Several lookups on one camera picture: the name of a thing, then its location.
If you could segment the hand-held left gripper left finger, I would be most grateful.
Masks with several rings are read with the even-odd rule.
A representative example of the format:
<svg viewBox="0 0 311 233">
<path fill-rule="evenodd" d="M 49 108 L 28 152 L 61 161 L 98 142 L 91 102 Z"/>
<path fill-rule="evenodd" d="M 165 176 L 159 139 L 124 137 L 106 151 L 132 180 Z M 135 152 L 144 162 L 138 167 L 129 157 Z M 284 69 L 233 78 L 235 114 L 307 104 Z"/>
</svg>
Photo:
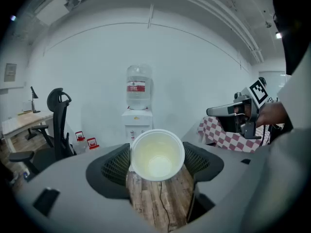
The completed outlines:
<svg viewBox="0 0 311 233">
<path fill-rule="evenodd" d="M 48 233 L 153 233 L 125 187 L 129 144 L 60 160 L 17 193 L 19 206 Z"/>
</svg>

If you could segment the person's right hand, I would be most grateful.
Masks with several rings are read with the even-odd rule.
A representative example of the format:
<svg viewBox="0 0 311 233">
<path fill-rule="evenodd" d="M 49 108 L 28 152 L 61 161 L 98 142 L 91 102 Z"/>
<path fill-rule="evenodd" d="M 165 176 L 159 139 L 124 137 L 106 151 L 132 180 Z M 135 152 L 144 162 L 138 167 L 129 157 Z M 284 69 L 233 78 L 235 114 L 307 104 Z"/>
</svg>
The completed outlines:
<svg viewBox="0 0 311 233">
<path fill-rule="evenodd" d="M 249 104 L 241 104 L 236 107 L 234 107 L 235 111 L 235 118 L 238 123 L 245 123 L 249 120 L 252 113 L 252 107 Z"/>
</svg>

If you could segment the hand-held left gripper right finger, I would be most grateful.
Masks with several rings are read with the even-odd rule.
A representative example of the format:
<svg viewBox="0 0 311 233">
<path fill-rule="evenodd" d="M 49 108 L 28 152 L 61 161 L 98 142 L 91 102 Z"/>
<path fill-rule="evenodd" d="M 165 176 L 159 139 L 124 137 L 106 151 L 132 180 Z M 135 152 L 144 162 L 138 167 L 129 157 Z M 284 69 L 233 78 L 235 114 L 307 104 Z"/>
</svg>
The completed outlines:
<svg viewBox="0 0 311 233">
<path fill-rule="evenodd" d="M 291 207 L 291 134 L 254 153 L 204 145 L 195 130 L 182 140 L 209 166 L 193 176 L 192 222 L 180 232 L 255 233 L 269 228 Z"/>
</svg>

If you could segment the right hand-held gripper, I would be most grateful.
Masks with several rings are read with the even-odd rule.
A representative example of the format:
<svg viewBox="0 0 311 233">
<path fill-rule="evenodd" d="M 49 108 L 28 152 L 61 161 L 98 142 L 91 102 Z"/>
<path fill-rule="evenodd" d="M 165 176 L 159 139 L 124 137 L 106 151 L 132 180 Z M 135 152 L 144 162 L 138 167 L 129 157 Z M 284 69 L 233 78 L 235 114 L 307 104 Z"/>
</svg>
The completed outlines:
<svg viewBox="0 0 311 233">
<path fill-rule="evenodd" d="M 249 104 L 252 107 L 251 117 L 245 123 L 238 123 L 235 119 L 236 128 L 246 139 L 259 139 L 256 136 L 257 120 L 262 106 L 271 101 L 266 88 L 260 79 L 254 81 L 250 86 L 234 95 L 234 103 L 207 108 L 206 114 L 209 117 L 231 117 L 235 115 L 235 108 L 242 104 Z"/>
</svg>

